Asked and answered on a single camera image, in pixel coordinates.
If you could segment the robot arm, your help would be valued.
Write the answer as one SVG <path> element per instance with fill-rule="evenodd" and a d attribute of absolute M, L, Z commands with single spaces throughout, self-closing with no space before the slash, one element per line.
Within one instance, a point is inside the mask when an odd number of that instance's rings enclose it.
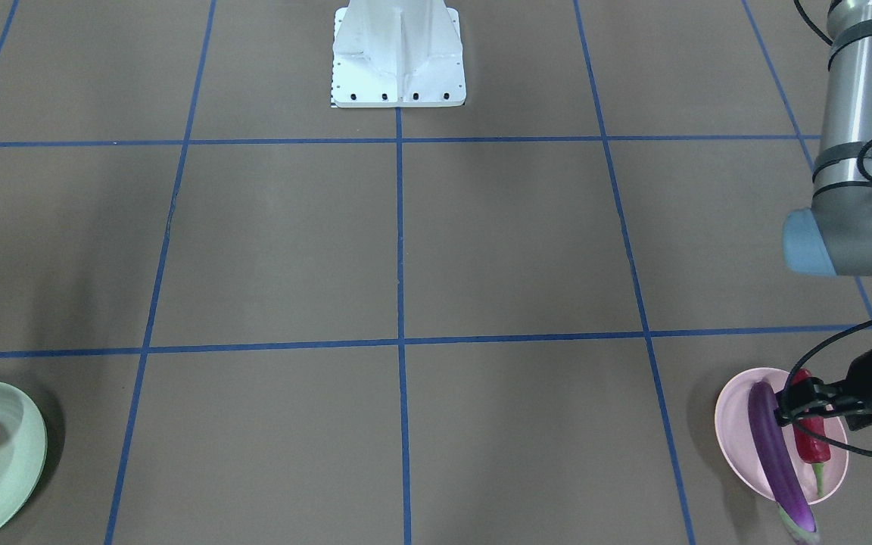
<path fill-rule="evenodd" d="M 786 265 L 810 276 L 872 277 L 872 1 L 833 1 L 810 206 L 783 229 Z"/>

